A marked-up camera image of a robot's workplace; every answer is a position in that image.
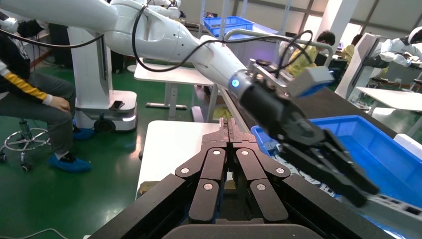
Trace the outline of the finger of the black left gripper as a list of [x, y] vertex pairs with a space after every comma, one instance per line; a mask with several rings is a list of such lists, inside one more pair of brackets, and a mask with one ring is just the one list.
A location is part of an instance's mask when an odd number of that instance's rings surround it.
[[333, 164], [322, 157], [318, 151], [310, 155], [301, 152], [292, 145], [282, 145], [281, 157], [312, 178], [326, 184], [334, 192], [347, 198], [354, 206], [363, 207], [368, 202], [367, 194], [355, 185], [346, 175], [338, 171]]
[[371, 195], [379, 193], [379, 188], [366, 177], [364, 170], [356, 164], [350, 152], [330, 131], [323, 130], [325, 139], [321, 143], [321, 152], [336, 170], [359, 189]]

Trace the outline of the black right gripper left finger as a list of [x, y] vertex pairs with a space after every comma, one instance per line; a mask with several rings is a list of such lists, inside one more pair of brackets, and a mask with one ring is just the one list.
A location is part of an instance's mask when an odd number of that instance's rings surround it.
[[149, 124], [138, 180], [142, 195], [94, 239], [161, 239], [183, 221], [215, 219], [224, 186], [227, 123], [156, 120]]

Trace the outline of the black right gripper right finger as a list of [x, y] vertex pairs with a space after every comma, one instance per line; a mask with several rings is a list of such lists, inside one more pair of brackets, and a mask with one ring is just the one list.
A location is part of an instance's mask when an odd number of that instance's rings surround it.
[[242, 229], [254, 239], [386, 239], [388, 234], [302, 176], [263, 154], [255, 137], [229, 121], [236, 187], [262, 224]]

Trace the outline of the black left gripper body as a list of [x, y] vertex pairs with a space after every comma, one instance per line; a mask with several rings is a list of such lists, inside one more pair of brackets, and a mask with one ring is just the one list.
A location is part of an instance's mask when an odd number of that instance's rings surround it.
[[273, 139], [301, 146], [315, 146], [325, 140], [323, 130], [311, 123], [291, 98], [263, 82], [248, 86], [239, 103]]

